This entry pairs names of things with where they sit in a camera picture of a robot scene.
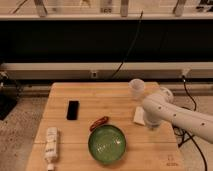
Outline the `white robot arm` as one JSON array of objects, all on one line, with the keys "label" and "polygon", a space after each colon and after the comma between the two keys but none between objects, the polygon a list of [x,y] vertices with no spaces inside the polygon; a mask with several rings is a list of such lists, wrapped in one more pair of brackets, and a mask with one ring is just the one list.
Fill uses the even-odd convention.
[{"label": "white robot arm", "polygon": [[144,121],[148,127],[158,127],[168,121],[213,144],[213,116],[173,105],[173,93],[161,87],[142,101]]}]

